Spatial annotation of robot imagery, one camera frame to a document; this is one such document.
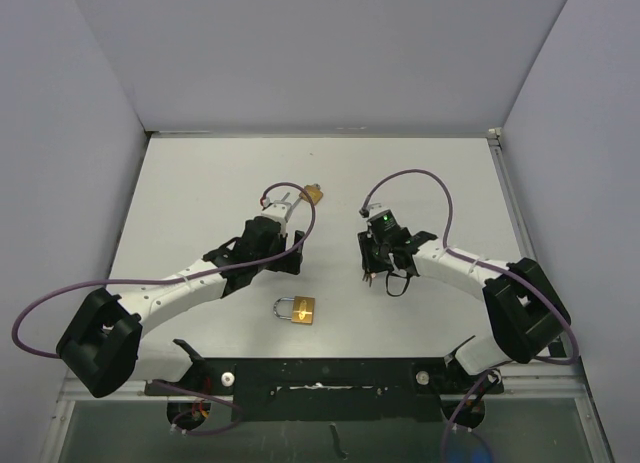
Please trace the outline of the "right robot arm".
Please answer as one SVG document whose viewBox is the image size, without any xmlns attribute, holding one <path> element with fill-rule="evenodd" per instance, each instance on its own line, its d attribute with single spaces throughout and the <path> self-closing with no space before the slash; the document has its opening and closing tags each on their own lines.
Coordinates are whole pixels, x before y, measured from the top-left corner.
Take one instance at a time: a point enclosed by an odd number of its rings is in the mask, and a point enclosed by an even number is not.
<svg viewBox="0 0 640 463">
<path fill-rule="evenodd" d="M 432 233 L 411 233 L 384 206 L 360 214 L 366 221 L 366 230 L 358 234 L 365 281 L 381 273 L 406 281 L 430 278 L 485 305 L 491 330 L 453 351 L 445 367 L 452 389 L 469 391 L 482 372 L 501 364 L 529 363 L 570 326 L 568 311 L 536 261 L 508 263 L 448 249 Z"/>
</svg>

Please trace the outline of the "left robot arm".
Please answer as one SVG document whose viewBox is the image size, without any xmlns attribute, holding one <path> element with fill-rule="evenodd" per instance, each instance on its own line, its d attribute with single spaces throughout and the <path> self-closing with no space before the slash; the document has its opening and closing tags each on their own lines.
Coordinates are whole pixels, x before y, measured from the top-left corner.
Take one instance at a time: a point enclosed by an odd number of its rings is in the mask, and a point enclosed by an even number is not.
<svg viewBox="0 0 640 463">
<path fill-rule="evenodd" d="M 153 329 L 206 302 L 248 286 L 261 271 L 297 275 L 307 233 L 297 230 L 286 249 L 281 224 L 264 216 L 180 272 L 157 284 L 137 283 L 131 292 L 103 286 L 86 295 L 56 346 L 56 353 L 92 396 L 119 389 L 134 370 L 149 364 L 141 341 Z"/>
</svg>

